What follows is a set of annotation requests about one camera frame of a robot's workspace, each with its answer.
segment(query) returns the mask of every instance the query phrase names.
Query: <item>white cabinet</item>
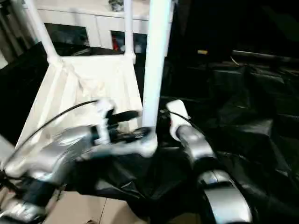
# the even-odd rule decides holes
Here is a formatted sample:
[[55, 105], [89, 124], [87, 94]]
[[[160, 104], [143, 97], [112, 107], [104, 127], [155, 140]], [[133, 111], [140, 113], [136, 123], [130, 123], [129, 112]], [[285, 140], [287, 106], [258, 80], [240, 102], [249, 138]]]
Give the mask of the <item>white cabinet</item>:
[[[101, 47], [113, 49], [112, 31], [125, 31], [125, 21], [123, 18], [97, 16], [97, 25], [100, 34]], [[133, 33], [147, 34], [149, 22], [145, 20], [133, 19]], [[168, 40], [170, 37], [171, 22], [168, 25]]]
[[[150, 0], [132, 0], [132, 4], [133, 32], [147, 34]], [[44, 23], [84, 27], [91, 47], [113, 49], [111, 31], [125, 30], [124, 13], [112, 12], [108, 0], [36, 0], [36, 7]], [[173, 8], [174, 3], [171, 6], [168, 39]]]

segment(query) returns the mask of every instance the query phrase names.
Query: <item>black plastic sheet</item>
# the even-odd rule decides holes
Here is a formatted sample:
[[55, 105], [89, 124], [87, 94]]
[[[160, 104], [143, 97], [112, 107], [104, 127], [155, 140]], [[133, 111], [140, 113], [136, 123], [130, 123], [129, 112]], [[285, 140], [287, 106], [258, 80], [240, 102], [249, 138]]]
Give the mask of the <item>black plastic sheet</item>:
[[[190, 79], [191, 90], [182, 86], [179, 95], [161, 97], [161, 108], [184, 98], [189, 115], [257, 211], [257, 222], [298, 221], [299, 77], [250, 66], [210, 66], [198, 76], [196, 88]], [[152, 158], [80, 163], [72, 177], [75, 190], [127, 200], [137, 215], [152, 220], [200, 212], [191, 168], [169, 136], [168, 122], [159, 117], [159, 147]]]

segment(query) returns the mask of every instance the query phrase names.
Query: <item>beige floor tile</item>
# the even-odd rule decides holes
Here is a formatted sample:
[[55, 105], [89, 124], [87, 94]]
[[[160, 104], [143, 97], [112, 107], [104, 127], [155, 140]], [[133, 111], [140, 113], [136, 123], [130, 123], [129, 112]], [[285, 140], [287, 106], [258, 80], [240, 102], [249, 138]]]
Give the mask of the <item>beige floor tile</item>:
[[99, 222], [106, 198], [83, 196], [65, 192], [45, 224], [84, 224], [89, 220]]
[[100, 224], [146, 224], [125, 201], [107, 199]]
[[167, 224], [200, 224], [200, 218], [197, 214], [184, 213], [180, 216], [175, 217]]

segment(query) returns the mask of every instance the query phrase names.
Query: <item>white pole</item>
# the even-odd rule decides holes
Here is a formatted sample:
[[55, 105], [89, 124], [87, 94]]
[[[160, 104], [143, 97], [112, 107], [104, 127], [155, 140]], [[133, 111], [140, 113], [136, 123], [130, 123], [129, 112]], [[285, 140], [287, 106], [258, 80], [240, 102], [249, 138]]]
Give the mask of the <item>white pole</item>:
[[171, 0], [150, 0], [142, 126], [156, 127]]
[[51, 41], [48, 31], [42, 19], [40, 18], [37, 8], [35, 7], [33, 1], [25, 0], [25, 3], [34, 22], [34, 30], [38, 33], [39, 37], [41, 38], [43, 47], [45, 48], [48, 55], [48, 59], [50, 58], [51, 60], [59, 60], [59, 55], [55, 51], [54, 45]]
[[132, 18], [132, 0], [124, 0], [125, 11], [125, 56], [132, 59], [133, 64], [136, 61], [133, 44], [133, 18]]

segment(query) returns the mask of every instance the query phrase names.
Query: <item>black cable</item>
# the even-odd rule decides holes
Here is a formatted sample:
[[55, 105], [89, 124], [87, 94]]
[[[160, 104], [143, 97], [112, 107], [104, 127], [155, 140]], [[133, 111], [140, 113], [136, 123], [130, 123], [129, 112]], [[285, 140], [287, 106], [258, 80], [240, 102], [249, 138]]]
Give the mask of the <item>black cable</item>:
[[36, 131], [34, 131], [29, 137], [27, 137], [12, 153], [12, 155], [10, 156], [10, 158], [12, 158], [36, 133], [38, 133], [40, 130], [42, 130], [43, 128], [45, 128], [49, 123], [51, 123], [52, 121], [56, 120], [57, 118], [61, 117], [62, 115], [66, 114], [69, 111], [72, 111], [78, 107], [84, 106], [86, 104], [91, 104], [91, 103], [96, 103], [97, 100], [90, 100], [90, 101], [86, 101], [83, 102], [81, 104], [77, 104], [75, 106], [70, 107], [69, 109], [66, 109], [65, 111], [61, 112], [60, 114], [56, 115], [55, 117], [51, 118], [50, 120], [48, 120], [46, 123], [44, 123], [42, 126], [40, 126]]
[[163, 111], [166, 112], [166, 113], [172, 113], [172, 114], [174, 114], [174, 115], [179, 116], [181, 119], [184, 119], [185, 121], [187, 121], [190, 125], [192, 125], [192, 126], [193, 126], [195, 129], [197, 129], [199, 132], [203, 133], [203, 131], [202, 131], [198, 126], [196, 126], [196, 124], [194, 124], [190, 119], [185, 118], [184, 116], [182, 116], [182, 115], [180, 115], [180, 114], [178, 114], [178, 113], [175, 113], [175, 112], [171, 112], [171, 111], [169, 111], [169, 110], [163, 110]]

